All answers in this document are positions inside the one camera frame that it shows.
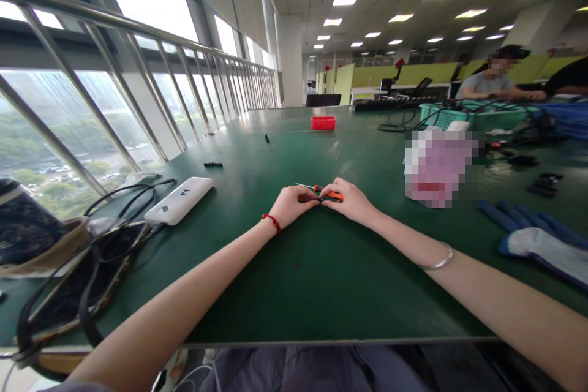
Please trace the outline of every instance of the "orange screwdriver handle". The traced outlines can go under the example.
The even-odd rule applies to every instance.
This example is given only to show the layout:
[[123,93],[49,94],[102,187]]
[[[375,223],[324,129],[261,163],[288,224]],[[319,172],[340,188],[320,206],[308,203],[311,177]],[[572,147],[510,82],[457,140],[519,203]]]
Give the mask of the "orange screwdriver handle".
[[343,202],[343,195],[341,193],[329,192],[327,196],[332,197],[333,199],[339,199]]

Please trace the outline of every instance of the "silver bangle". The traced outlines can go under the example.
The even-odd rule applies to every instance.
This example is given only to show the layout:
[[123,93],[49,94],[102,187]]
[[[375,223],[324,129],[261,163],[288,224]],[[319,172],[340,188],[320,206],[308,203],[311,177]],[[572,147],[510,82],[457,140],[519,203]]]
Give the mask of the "silver bangle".
[[439,268],[443,268],[445,265],[447,265],[449,263],[449,261],[453,257],[453,249],[449,246],[448,243],[445,243],[445,242],[441,242],[441,243],[447,247],[447,251],[448,251],[447,257],[445,257],[441,262],[439,262],[436,265],[432,265],[432,266],[417,265],[421,270],[438,270]]

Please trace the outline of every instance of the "red string bracelet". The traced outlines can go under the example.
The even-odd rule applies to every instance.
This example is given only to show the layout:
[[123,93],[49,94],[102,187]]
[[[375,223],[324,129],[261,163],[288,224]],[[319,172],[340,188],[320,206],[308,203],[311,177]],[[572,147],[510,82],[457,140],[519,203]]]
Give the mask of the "red string bracelet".
[[276,220],[276,219],[275,219],[273,216],[270,216],[270,215],[269,215],[269,214],[267,214],[267,213],[264,213],[264,214],[263,214],[263,216],[262,216],[262,220],[264,220],[266,217],[270,218],[270,219],[271,219],[271,221],[274,223],[274,225],[276,226],[276,230],[277,230],[277,234],[276,234],[276,236],[279,236],[279,235],[280,235],[280,233],[282,232],[282,229],[280,228],[280,223],[279,223],[279,222],[278,222],[278,221],[277,221],[277,220]]

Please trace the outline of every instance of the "blue glove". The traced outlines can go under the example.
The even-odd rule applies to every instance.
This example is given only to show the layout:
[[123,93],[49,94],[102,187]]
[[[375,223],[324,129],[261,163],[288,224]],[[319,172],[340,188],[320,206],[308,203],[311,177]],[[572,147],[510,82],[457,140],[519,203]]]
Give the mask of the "blue glove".
[[500,253],[532,258],[588,291],[588,240],[549,214],[535,214],[523,205],[502,200],[497,208],[480,200],[478,208],[508,231]]

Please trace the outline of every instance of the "green plastic basket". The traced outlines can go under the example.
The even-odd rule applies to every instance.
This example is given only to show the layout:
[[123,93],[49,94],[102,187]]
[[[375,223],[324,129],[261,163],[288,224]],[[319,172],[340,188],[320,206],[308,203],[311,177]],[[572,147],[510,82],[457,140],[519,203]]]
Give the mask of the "green plastic basket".
[[[489,131],[493,129],[514,129],[517,124],[528,117],[530,112],[537,111],[537,107],[527,107],[507,103],[491,103],[482,100],[464,100],[463,106],[471,110],[456,111],[444,109],[435,114],[441,108],[436,104],[421,104],[421,121],[427,126],[438,126],[446,130],[453,121],[468,121],[470,130]],[[473,113],[480,106],[486,106],[481,113]]]

